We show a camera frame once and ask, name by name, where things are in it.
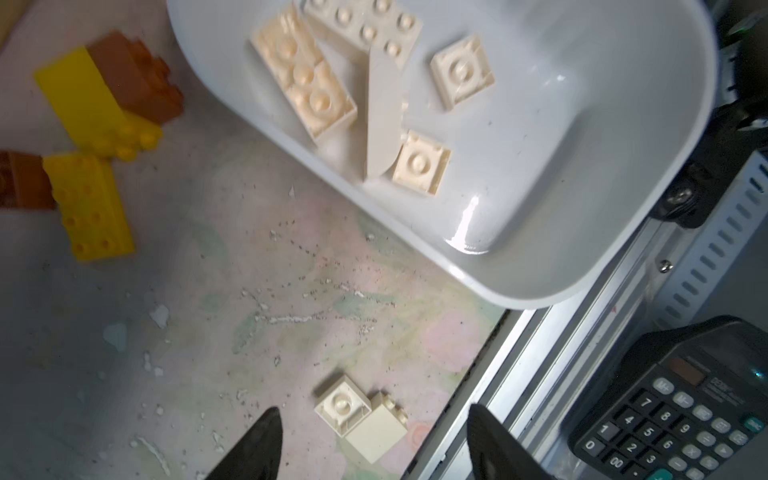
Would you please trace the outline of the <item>yellow 2x4 lego brick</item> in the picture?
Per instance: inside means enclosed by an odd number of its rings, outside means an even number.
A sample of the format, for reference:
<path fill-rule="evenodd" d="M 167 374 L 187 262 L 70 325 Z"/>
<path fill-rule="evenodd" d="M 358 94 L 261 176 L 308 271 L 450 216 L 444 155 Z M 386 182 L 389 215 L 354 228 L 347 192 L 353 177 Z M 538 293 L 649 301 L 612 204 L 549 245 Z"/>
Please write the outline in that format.
<path fill-rule="evenodd" d="M 82 152 L 52 155 L 43 159 L 43 169 L 77 260 L 94 261 L 135 251 L 107 159 Z"/>

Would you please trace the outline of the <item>cream lego brick front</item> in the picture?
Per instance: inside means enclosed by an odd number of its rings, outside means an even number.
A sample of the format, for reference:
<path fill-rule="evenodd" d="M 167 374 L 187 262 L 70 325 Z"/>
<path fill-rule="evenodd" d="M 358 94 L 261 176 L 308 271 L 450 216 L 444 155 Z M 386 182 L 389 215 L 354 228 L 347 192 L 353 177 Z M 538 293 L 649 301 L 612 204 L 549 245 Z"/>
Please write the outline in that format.
<path fill-rule="evenodd" d="M 347 376 L 342 375 L 317 400 L 315 413 L 344 438 L 372 411 L 365 393 Z"/>

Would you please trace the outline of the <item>yellow brown lego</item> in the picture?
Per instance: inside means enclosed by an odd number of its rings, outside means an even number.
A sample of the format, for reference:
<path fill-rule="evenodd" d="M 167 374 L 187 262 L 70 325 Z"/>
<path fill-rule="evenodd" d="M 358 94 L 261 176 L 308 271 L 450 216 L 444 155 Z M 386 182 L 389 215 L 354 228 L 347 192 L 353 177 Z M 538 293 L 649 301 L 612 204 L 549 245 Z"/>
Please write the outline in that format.
<path fill-rule="evenodd" d="M 152 150 L 161 126 L 184 111 L 166 62 L 119 31 L 77 47 L 38 69 L 34 78 L 82 151 L 131 161 Z"/>

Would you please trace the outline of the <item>white 2x4 lego brick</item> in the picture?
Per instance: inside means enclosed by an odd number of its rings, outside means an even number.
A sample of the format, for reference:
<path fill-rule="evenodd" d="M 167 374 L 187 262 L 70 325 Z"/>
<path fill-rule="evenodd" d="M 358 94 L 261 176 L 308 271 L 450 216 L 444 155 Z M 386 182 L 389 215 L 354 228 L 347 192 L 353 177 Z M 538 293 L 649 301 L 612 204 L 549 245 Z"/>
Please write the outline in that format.
<path fill-rule="evenodd" d="M 423 29 L 420 18 L 391 0 L 308 0 L 303 14 L 320 40 L 360 66 L 376 50 L 404 69 Z"/>

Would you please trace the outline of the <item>brown lego brick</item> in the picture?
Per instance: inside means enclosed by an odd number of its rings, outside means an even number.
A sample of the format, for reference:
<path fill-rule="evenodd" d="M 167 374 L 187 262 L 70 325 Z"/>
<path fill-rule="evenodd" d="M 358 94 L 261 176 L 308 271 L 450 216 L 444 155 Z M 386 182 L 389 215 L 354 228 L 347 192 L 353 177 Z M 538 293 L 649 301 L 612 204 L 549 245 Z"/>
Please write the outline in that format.
<path fill-rule="evenodd" d="M 1 151 L 1 207 L 55 210 L 50 180 L 38 155 Z"/>

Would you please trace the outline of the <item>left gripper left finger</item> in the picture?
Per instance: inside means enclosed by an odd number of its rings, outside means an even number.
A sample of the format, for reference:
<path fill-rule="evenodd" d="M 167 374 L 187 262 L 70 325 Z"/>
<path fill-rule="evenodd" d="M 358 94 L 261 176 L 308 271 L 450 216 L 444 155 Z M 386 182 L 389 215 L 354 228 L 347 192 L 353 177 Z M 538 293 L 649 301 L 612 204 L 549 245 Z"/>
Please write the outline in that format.
<path fill-rule="evenodd" d="M 282 446 L 280 410 L 272 406 L 248 429 L 206 480 L 276 480 Z"/>

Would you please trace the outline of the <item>cream curved lego brick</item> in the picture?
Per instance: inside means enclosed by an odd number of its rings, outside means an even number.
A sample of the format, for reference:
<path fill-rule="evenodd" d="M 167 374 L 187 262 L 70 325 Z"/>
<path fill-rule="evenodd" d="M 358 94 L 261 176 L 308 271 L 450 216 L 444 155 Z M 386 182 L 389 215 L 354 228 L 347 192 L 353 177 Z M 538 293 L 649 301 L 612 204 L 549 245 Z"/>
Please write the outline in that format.
<path fill-rule="evenodd" d="M 367 80 L 366 181 L 384 175 L 397 159 L 404 102 L 400 69 L 385 51 L 370 50 Z"/>

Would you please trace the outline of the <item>cream 2x4 lego brick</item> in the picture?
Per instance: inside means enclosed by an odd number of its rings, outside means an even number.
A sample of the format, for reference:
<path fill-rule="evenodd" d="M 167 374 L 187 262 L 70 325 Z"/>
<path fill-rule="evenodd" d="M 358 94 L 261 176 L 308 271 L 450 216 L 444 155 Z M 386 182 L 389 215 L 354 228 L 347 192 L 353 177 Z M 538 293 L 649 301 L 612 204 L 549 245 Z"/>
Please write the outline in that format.
<path fill-rule="evenodd" d="M 250 42 L 315 144 L 355 122 L 357 104 L 295 5 L 253 32 Z"/>

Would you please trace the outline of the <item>cream square lego brick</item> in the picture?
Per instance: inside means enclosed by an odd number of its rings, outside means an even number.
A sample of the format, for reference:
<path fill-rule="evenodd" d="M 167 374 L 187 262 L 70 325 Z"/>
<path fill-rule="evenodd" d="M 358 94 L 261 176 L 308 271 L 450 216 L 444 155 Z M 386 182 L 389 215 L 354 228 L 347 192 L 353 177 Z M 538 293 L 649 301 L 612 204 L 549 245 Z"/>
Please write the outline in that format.
<path fill-rule="evenodd" d="M 346 435 L 346 440 L 374 464 L 406 436 L 408 415 L 383 391 L 371 399 L 371 406 L 371 412 Z"/>

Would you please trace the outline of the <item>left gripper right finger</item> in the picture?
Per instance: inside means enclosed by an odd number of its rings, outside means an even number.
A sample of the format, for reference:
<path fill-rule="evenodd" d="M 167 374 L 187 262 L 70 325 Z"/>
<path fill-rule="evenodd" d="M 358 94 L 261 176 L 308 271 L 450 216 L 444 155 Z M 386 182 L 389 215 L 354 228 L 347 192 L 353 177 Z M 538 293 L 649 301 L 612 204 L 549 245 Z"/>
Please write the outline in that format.
<path fill-rule="evenodd" d="M 553 479 L 483 405 L 468 410 L 467 444 L 475 479 Z"/>

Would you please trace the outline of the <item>small white 2x2 lego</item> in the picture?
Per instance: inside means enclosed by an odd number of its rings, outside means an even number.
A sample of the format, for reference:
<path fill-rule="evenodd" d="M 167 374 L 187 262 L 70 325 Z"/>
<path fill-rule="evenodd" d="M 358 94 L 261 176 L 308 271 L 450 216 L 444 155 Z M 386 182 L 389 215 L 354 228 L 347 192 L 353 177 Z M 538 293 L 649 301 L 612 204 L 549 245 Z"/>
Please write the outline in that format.
<path fill-rule="evenodd" d="M 391 180 L 413 191 L 435 196 L 451 160 L 452 150 L 414 130 L 401 135 Z"/>
<path fill-rule="evenodd" d="M 454 110 L 495 84 L 487 53 L 475 34 L 435 53 L 430 61 L 430 70 L 447 111 Z"/>

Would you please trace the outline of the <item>black calculator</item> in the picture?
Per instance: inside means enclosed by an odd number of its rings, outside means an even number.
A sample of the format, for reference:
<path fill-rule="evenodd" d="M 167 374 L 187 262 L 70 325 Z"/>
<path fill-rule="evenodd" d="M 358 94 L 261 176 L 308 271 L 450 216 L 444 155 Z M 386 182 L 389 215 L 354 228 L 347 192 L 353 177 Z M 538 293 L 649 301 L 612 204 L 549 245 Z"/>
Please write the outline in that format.
<path fill-rule="evenodd" d="M 568 437 L 610 479 L 705 479 L 767 428 L 767 333 L 734 316 L 648 333 Z"/>

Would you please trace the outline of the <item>white plastic bin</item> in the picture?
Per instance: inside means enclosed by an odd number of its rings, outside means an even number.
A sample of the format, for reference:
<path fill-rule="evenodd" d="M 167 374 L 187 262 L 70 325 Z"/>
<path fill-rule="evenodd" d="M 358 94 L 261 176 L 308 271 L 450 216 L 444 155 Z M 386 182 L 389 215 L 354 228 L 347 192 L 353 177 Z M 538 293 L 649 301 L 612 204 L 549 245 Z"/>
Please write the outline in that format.
<path fill-rule="evenodd" d="M 435 196 L 366 181 L 366 123 L 317 145 L 250 36 L 281 1 L 171 1 L 224 105 L 484 299 L 541 308 L 589 287 L 698 143 L 717 86 L 701 1 L 407 1 L 423 30 L 403 125 L 452 150 Z M 430 61 L 477 35 L 495 84 L 454 110 Z"/>

